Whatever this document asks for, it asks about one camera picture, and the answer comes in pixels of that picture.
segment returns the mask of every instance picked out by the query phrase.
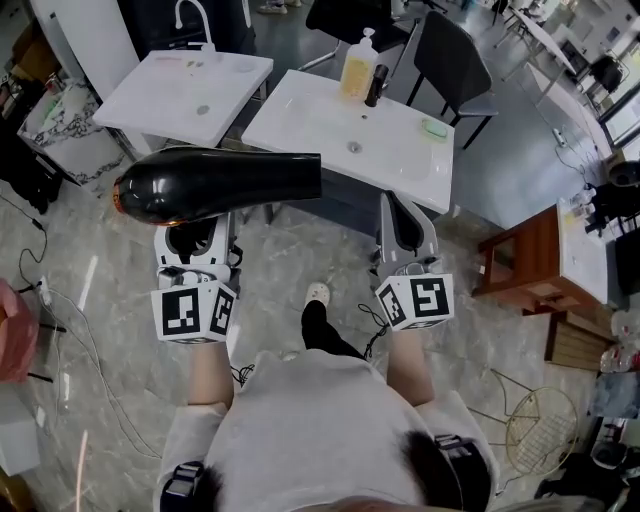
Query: wooden table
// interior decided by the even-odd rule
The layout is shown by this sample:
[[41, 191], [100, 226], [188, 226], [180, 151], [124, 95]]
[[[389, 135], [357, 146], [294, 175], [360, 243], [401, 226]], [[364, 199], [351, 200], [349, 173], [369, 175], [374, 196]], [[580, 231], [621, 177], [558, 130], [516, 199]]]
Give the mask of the wooden table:
[[582, 312], [607, 302], [604, 243], [564, 201], [478, 246], [485, 272], [474, 297], [491, 295], [524, 315]]

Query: chair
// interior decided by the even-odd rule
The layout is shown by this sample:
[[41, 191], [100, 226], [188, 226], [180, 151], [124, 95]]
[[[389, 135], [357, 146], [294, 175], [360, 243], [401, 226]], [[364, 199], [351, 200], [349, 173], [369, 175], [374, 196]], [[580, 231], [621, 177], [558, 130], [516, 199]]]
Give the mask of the chair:
[[391, 0], [315, 0], [307, 16], [307, 27], [335, 37], [338, 44], [331, 53], [306, 63], [298, 71], [307, 71], [333, 59], [342, 42], [350, 45], [359, 43], [364, 37], [363, 30], [369, 27], [376, 31], [371, 40], [373, 49], [378, 53], [404, 45], [389, 75], [390, 80], [407, 51], [417, 22], [418, 20], [414, 20], [411, 32], [396, 26], [391, 16]]
[[462, 28], [439, 12], [427, 15], [418, 43], [414, 64], [420, 76], [411, 91], [411, 106], [422, 81], [426, 78], [445, 100], [441, 116], [451, 107], [456, 126], [463, 117], [483, 117], [483, 121], [464, 145], [467, 149], [492, 117], [498, 115], [490, 89], [491, 75], [473, 39]]
[[29, 372], [39, 327], [66, 332], [62, 327], [38, 325], [19, 293], [0, 278], [0, 382], [22, 382], [27, 376], [53, 382]]

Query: wire basket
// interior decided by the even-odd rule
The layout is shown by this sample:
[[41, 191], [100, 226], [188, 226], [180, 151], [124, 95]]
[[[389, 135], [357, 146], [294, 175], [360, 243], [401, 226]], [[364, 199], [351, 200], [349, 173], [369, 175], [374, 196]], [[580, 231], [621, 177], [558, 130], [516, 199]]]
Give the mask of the wire basket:
[[[507, 458], [518, 473], [523, 476], [553, 473], [573, 451], [578, 436], [578, 413], [571, 398], [556, 388], [530, 389], [496, 370], [491, 372], [502, 386], [508, 419], [471, 410], [505, 425], [505, 441], [497, 446], [506, 448]], [[528, 391], [511, 414], [506, 412], [507, 392], [502, 378]]]

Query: black chair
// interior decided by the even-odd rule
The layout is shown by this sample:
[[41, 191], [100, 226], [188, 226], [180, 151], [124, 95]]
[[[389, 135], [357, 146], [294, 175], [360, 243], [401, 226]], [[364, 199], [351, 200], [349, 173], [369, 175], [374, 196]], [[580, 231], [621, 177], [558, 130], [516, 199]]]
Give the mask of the black chair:
[[407, 105], [411, 106], [426, 78], [446, 102], [440, 115], [449, 107], [455, 113], [451, 126], [463, 117], [484, 118], [464, 145], [467, 149], [491, 118], [498, 115], [489, 92], [491, 75], [473, 39], [454, 22], [432, 11], [427, 15], [413, 63], [420, 76]]
[[298, 71], [307, 71], [323, 62], [333, 59], [338, 53], [340, 43], [356, 44], [364, 37], [363, 31], [369, 27], [376, 32], [371, 37], [373, 49], [379, 53], [404, 45], [389, 79], [393, 77], [407, 51], [411, 36], [417, 27], [415, 20], [411, 32], [395, 25], [391, 16], [391, 0], [315, 0], [307, 15], [307, 27], [321, 30], [338, 39], [335, 50], [323, 55]]

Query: power strip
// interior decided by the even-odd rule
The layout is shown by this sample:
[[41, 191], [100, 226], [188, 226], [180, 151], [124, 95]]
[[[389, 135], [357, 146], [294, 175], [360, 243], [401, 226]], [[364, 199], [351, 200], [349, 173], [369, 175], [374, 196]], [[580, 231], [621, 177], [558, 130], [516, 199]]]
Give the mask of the power strip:
[[562, 132], [560, 132], [560, 130], [558, 130], [557, 128], [553, 129], [553, 136], [556, 138], [558, 146], [560, 146], [561, 148], [566, 148], [568, 146], [567, 139], [564, 138]]

